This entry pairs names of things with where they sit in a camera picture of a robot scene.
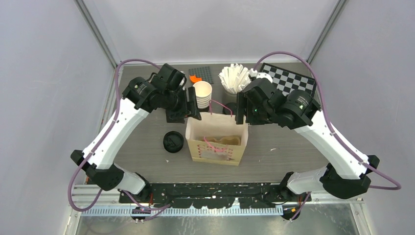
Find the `bundle of white utensils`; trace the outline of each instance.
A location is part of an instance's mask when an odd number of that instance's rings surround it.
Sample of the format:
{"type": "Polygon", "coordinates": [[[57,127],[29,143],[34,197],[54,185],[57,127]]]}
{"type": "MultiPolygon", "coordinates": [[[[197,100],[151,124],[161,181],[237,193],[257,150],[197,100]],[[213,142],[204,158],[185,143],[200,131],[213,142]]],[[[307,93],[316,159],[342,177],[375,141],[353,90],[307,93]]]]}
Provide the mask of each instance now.
{"type": "Polygon", "coordinates": [[[243,65],[231,64],[231,66],[222,69],[219,77],[225,90],[231,94],[236,94],[251,82],[248,74],[248,68],[243,67],[243,65]]]}

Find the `paper bag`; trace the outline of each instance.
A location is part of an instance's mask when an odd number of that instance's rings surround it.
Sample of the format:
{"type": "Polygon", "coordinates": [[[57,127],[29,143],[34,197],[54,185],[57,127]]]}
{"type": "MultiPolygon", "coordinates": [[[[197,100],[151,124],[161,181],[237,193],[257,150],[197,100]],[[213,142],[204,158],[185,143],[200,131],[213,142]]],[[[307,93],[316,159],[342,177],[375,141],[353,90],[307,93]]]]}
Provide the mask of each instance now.
{"type": "Polygon", "coordinates": [[[186,126],[186,140],[192,160],[195,162],[239,165],[248,142],[248,124],[236,125],[235,116],[200,113],[202,120],[189,118],[186,126]],[[240,145],[224,145],[203,141],[205,137],[220,139],[238,136],[240,145]]]}

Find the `pink bag handle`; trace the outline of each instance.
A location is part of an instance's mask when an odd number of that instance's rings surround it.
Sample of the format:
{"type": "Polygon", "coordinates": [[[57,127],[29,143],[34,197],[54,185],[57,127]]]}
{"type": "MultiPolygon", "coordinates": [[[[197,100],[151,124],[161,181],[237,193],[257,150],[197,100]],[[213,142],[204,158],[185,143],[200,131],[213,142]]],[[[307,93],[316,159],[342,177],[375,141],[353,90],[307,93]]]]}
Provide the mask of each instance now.
{"type": "Polygon", "coordinates": [[[219,105],[221,105],[221,106],[222,106],[222,107],[224,107],[225,109],[229,110],[229,111],[231,112],[231,117],[232,117],[232,110],[231,110],[230,108],[226,107],[226,106],[225,106],[225,105],[223,105],[222,103],[219,103],[218,101],[213,100],[213,99],[211,99],[211,100],[209,101],[209,111],[210,111],[210,114],[212,114],[212,101],[213,101],[213,102],[215,102],[215,103],[217,103],[217,104],[219,104],[219,105]]]}
{"type": "Polygon", "coordinates": [[[228,149],[228,145],[226,145],[226,149],[218,149],[215,146],[211,145],[209,143],[209,141],[206,140],[206,137],[203,137],[203,139],[205,140],[205,142],[209,145],[209,147],[211,147],[215,152],[224,152],[225,150],[228,149]]]}

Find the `white square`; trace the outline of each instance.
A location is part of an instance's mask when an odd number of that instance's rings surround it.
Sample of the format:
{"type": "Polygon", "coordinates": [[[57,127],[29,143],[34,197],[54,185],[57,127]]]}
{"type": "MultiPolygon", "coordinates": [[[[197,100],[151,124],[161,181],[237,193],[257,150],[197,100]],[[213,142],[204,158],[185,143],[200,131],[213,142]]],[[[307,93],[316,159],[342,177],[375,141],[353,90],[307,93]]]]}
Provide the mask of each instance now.
{"type": "Polygon", "coordinates": [[[280,90],[280,91],[283,91],[284,90],[284,86],[283,85],[278,85],[277,86],[277,89],[280,90]]]}
{"type": "Polygon", "coordinates": [[[305,87],[306,87],[307,89],[309,89],[309,90],[311,90],[311,91],[312,91],[314,86],[313,86],[313,85],[311,85],[311,84],[307,84],[305,87]]]}

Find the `orange plastic piece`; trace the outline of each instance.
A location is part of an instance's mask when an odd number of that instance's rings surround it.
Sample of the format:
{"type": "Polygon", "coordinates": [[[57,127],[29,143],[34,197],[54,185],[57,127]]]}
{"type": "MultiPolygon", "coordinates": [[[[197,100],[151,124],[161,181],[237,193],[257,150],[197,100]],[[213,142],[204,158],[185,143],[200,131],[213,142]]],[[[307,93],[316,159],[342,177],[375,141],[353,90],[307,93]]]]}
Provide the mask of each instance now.
{"type": "Polygon", "coordinates": [[[191,75],[190,76],[190,81],[192,83],[200,82],[201,80],[202,80],[202,78],[201,77],[196,77],[196,75],[191,75]]]}

